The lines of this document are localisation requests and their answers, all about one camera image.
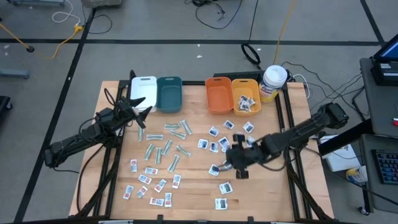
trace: gray floor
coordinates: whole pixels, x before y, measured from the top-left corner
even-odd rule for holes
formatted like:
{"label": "gray floor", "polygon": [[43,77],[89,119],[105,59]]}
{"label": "gray floor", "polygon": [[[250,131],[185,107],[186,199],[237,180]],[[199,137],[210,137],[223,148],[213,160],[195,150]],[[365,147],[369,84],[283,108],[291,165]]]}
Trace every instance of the gray floor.
{"label": "gray floor", "polygon": [[[83,20],[78,0],[71,0],[74,14]],[[398,14],[394,0],[366,0],[385,40],[396,35]],[[229,19],[239,1],[220,1]],[[106,14],[113,20],[113,28],[107,34],[90,34],[88,39],[167,40],[167,39],[223,39],[245,40],[254,12],[255,0],[244,0],[241,10],[229,27],[213,30],[195,19],[195,7],[183,0],[125,1],[120,9],[102,9],[96,15]],[[257,9],[252,33],[253,40],[277,40],[290,1],[262,0]],[[26,39],[65,39],[73,32],[76,19],[69,18],[62,24],[51,20],[56,11],[68,11],[58,6],[29,4],[15,7],[0,1],[3,23],[19,37]],[[218,18],[216,8],[206,6],[200,15],[207,22]],[[227,20],[216,23],[222,26]],[[109,22],[96,19],[91,31],[106,29]],[[0,30],[0,39],[9,38]],[[299,0],[286,27],[283,40],[315,41],[377,41],[359,0]],[[56,44],[33,44],[37,52],[52,55]],[[13,221],[24,193],[31,170],[42,145],[49,122],[57,104],[65,77],[68,73],[77,44],[65,44],[55,60],[43,60],[27,53],[19,44],[0,43],[0,67],[23,68],[31,72],[28,80],[0,78],[0,95],[12,98],[14,109],[7,114],[0,128],[0,223]],[[272,63],[275,45],[255,45],[262,60],[262,67]],[[333,88],[359,74],[359,59],[373,55],[379,47],[282,45],[277,63],[284,61],[301,63],[317,72],[322,80]],[[302,74],[309,83],[321,85],[326,93],[332,91],[322,85],[314,75],[300,67],[286,65],[293,74]],[[96,99],[103,80],[127,79],[130,69],[140,76],[157,77],[178,75],[183,80],[204,80],[214,73],[256,70],[241,53],[239,45],[220,44],[85,44],[72,80],[53,141],[61,140],[77,132],[78,125],[94,113]],[[359,80],[346,92],[360,88]],[[319,87],[310,85],[310,107],[324,99]],[[345,96],[350,102],[351,95]],[[350,116],[349,124],[340,133],[360,122],[358,115],[341,99],[336,102]],[[359,106],[367,112],[366,97],[358,98]],[[62,169],[78,170],[82,154],[73,156]],[[41,220],[66,217],[75,190],[77,176],[58,173],[44,167],[30,201],[25,220]],[[326,173],[331,202],[336,218],[346,222],[393,223],[398,216],[376,211],[369,217],[362,216],[356,208],[363,205],[362,193],[355,186]]]}

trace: orange bin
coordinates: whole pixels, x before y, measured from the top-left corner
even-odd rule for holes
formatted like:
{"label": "orange bin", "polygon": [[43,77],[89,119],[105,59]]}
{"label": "orange bin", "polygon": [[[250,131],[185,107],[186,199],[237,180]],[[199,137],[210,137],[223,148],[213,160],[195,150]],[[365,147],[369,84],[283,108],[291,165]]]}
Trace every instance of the orange bin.
{"label": "orange bin", "polygon": [[229,78],[208,78],[205,85],[207,108],[211,114],[226,114],[232,110],[234,100],[232,97],[231,80]]}
{"label": "orange bin", "polygon": [[[232,92],[234,98],[234,113],[239,116],[252,116],[261,110],[259,84],[257,81],[248,78],[239,78],[232,81]],[[253,98],[256,104],[251,106],[251,111],[239,110],[239,97],[245,95]]]}

